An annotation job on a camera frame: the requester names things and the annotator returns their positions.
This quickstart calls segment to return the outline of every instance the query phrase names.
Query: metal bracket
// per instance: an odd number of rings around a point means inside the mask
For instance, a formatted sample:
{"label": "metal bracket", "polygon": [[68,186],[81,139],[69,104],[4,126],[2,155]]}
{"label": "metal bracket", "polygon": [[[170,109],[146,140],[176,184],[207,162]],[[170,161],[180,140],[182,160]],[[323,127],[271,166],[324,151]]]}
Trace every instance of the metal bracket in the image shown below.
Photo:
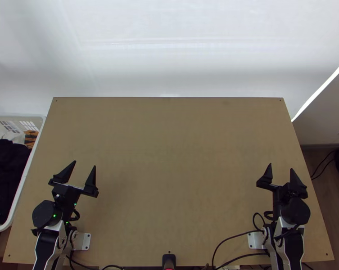
{"label": "metal bracket", "polygon": [[264,237],[262,232],[253,232],[247,234],[248,246],[251,249],[267,249],[264,245]]}
{"label": "metal bracket", "polygon": [[91,234],[75,232],[72,235],[72,250],[88,250],[90,246]]}

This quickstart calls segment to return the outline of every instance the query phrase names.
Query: laundry basket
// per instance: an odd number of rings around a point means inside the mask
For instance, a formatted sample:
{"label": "laundry basket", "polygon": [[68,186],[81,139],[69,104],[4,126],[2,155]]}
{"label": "laundry basket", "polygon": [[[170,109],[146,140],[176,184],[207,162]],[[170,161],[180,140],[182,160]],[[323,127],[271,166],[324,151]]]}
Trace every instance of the laundry basket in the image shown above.
{"label": "laundry basket", "polygon": [[5,223],[0,225],[0,232],[7,229],[13,221],[15,209],[17,208],[18,200],[20,194],[22,192],[22,188],[24,185],[24,181],[26,180],[29,167],[31,165],[34,152],[36,151],[36,146],[38,145],[39,138],[41,136],[41,131],[45,122],[45,116],[42,115],[14,115],[14,114],[0,114],[0,138],[10,139],[11,137],[15,137],[13,139],[14,143],[17,143],[17,138],[22,137],[24,143],[24,132],[27,130],[38,131],[39,134],[36,138],[36,141],[33,145],[31,154],[29,155],[27,164],[24,168],[22,178],[19,182],[17,192],[14,196],[12,207],[10,208],[8,218]]}

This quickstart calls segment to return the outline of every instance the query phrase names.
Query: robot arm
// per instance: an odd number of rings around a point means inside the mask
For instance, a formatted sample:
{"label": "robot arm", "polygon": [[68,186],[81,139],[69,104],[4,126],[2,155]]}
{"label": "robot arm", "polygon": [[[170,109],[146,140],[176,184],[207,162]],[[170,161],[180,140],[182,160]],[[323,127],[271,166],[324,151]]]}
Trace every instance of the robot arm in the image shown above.
{"label": "robot arm", "polygon": [[88,176],[84,188],[66,184],[72,174],[76,161],[73,161],[59,174],[53,176],[49,185],[53,186],[53,201],[41,202],[33,211],[32,219],[36,227],[32,230],[37,236],[36,262],[33,270],[61,270],[66,256],[71,250],[88,250],[89,233],[79,233],[71,221],[79,219],[75,210],[81,194],[98,197],[95,186],[95,166]]}
{"label": "robot arm", "polygon": [[273,211],[265,213],[272,222],[264,225],[263,232],[248,235],[249,246],[267,249],[273,270],[301,270],[304,225],[311,216],[309,207],[303,201],[308,198],[307,187],[293,169],[290,170],[289,183],[283,186],[272,184],[272,178],[272,166],[269,164],[257,181],[257,187],[272,192]]}

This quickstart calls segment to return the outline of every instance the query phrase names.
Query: plywood board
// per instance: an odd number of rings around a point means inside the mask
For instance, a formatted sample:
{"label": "plywood board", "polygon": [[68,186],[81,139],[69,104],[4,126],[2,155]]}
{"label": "plywood board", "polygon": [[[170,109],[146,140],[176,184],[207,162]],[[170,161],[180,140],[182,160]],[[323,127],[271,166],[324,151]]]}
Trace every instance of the plywood board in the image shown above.
{"label": "plywood board", "polygon": [[[32,211],[52,199],[48,180],[77,160],[70,184],[97,166],[97,199],[82,196],[78,229],[91,232],[87,265],[205,265],[226,237],[252,230],[254,212],[271,210],[256,180],[272,162],[274,184],[294,168],[308,186],[312,216],[304,261],[333,259],[318,201],[283,99],[54,98],[5,252],[33,263]],[[216,265],[252,253],[246,236],[224,244]],[[238,264],[268,263],[265,256]]]}

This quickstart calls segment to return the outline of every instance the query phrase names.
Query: wooden table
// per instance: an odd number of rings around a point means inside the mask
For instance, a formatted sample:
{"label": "wooden table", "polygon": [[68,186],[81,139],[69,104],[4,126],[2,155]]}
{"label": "wooden table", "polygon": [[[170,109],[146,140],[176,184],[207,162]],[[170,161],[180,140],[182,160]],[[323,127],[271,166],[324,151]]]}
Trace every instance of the wooden table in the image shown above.
{"label": "wooden table", "polygon": [[[271,210],[256,188],[272,162],[273,183],[294,168],[308,186],[304,261],[333,260],[316,194],[285,103],[279,98],[54,98],[23,188],[4,260],[33,263],[32,211],[51,200],[53,174],[77,160],[70,184],[97,166],[97,199],[82,196],[76,222],[92,233],[87,265],[205,265],[224,238],[253,230]],[[219,265],[252,253],[246,236],[218,250]],[[236,264],[269,263],[266,256]]]}

